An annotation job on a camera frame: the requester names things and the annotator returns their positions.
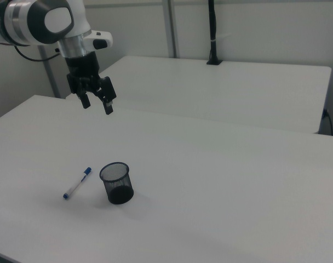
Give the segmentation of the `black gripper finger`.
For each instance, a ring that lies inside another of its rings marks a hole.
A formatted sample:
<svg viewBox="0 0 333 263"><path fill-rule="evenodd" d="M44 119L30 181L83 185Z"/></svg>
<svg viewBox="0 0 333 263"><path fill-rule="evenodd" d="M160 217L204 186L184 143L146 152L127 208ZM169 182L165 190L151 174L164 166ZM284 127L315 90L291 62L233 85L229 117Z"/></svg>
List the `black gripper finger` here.
<svg viewBox="0 0 333 263"><path fill-rule="evenodd" d="M96 96L102 101L105 114L110 115L113 112L113 100L117 97L111 79L109 77L101 78L98 84L99 89Z"/></svg>
<svg viewBox="0 0 333 263"><path fill-rule="evenodd" d="M87 82L85 81L85 79L75 77L69 73L67 74L67 81L71 93L76 94L76 96L81 101L83 108L87 109L88 107L90 107L90 101L87 96L87 90L86 90Z"/></svg>

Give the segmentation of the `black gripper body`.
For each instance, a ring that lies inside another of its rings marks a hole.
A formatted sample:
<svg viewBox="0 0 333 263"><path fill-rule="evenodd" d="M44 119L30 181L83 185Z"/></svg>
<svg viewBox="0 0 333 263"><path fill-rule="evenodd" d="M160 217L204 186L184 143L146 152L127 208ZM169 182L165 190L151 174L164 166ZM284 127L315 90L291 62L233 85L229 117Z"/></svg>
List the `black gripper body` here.
<svg viewBox="0 0 333 263"><path fill-rule="evenodd" d="M67 80L72 94L78 92L80 80L88 84L89 90L99 90L99 63L96 53L89 53L85 56L76 58L66 58L66 65L69 69Z"/></svg>

